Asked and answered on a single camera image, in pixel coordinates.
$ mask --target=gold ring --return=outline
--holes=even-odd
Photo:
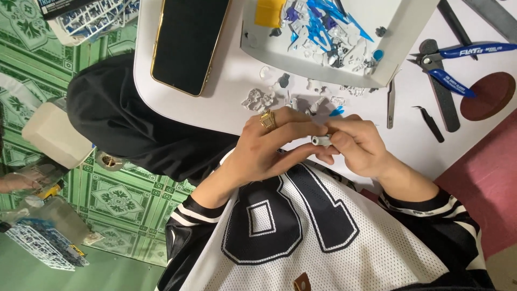
[[[266,110],[261,116],[260,116],[260,123],[268,130],[272,131],[277,129],[277,125],[275,123],[275,115],[273,115],[273,112],[271,109]]]

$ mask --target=white container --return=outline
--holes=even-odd
[[[306,58],[303,50],[288,52],[291,44],[289,28],[283,28],[279,37],[269,37],[270,27],[255,25],[257,0],[246,0],[243,12],[241,48],[255,59],[270,66],[306,78],[361,88],[386,87],[398,68],[405,61],[409,50],[422,32],[436,9],[439,0],[341,0],[350,13],[374,42],[367,41],[367,50],[384,51],[384,58],[375,72],[363,75],[339,68],[321,66],[312,58]],[[375,34],[376,28],[385,27],[383,38]],[[253,47],[245,33],[252,34]]]
[[[73,128],[66,112],[49,102],[34,112],[22,129],[22,137],[68,169],[76,168],[94,150],[92,143]]]

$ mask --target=cardboard tray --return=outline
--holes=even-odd
[[[282,29],[279,37],[269,37],[271,27],[255,25],[257,0],[246,0],[242,16],[242,35],[240,46],[248,55],[270,66],[306,78],[340,85],[361,88],[386,87],[409,50],[436,9],[439,0],[341,0],[347,13],[350,13],[375,42],[367,42],[367,50],[384,51],[384,58],[375,72],[364,75],[362,70],[352,72],[344,68],[322,66],[313,58],[306,58],[304,50],[288,52],[291,44],[289,28]],[[375,34],[375,29],[384,26],[387,33],[383,38]],[[258,46],[252,48],[245,33],[256,37]]]

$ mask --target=pliers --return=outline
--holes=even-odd
[[[484,43],[482,45],[471,45],[467,47],[460,47],[450,50],[440,50],[433,54],[412,54],[416,60],[408,60],[414,64],[419,65],[423,71],[433,76],[438,82],[444,87],[449,89],[451,92],[465,96],[465,97],[476,97],[476,93],[467,88],[467,86],[456,81],[446,71],[441,69],[435,62],[443,59],[456,59],[458,57],[471,56],[477,54],[494,53],[517,50],[517,45],[513,43]]]

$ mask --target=striped sleeve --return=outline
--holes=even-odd
[[[449,269],[466,270],[482,286],[493,287],[486,272],[479,224],[454,196],[440,189],[431,200],[407,202],[384,192],[377,203],[430,247]],[[451,256],[458,264],[447,263]]]
[[[172,212],[165,225],[168,263],[158,282],[158,290],[181,288],[225,207],[204,208],[189,196]]]

